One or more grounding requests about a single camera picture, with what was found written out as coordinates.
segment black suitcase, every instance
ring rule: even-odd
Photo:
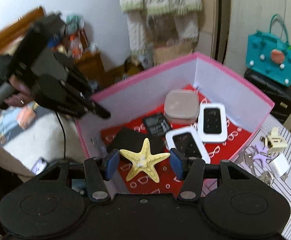
[[[251,69],[244,73],[244,78],[274,101],[271,114],[283,124],[291,114],[291,85],[285,87]]]

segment purple keychain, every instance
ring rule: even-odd
[[[254,161],[261,161],[261,168],[265,167],[268,163],[267,160],[271,160],[271,158],[273,157],[273,155],[268,154],[268,147],[265,147],[263,142],[257,142],[255,144],[255,150],[257,152],[256,155],[254,155],[254,157],[252,158]]]

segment bottle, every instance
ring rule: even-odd
[[[82,57],[82,44],[80,39],[75,35],[70,36],[70,50],[74,59],[79,59]]]

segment wooden bed frame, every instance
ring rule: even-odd
[[[19,17],[0,31],[0,54],[13,53],[17,44],[22,40],[31,23],[44,16],[41,6]]]

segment phone screen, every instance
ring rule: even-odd
[[[173,142],[176,146],[176,149],[186,158],[197,157],[202,158],[202,155],[196,145],[195,140],[192,137],[192,134],[182,133],[172,137]]]
[[[221,134],[221,114],[219,108],[204,109],[204,133]]]
[[[41,172],[43,172],[43,170],[47,167],[48,163],[45,159],[40,158],[37,160],[37,162],[34,164],[34,166],[32,167],[31,171],[35,174],[38,175]]]

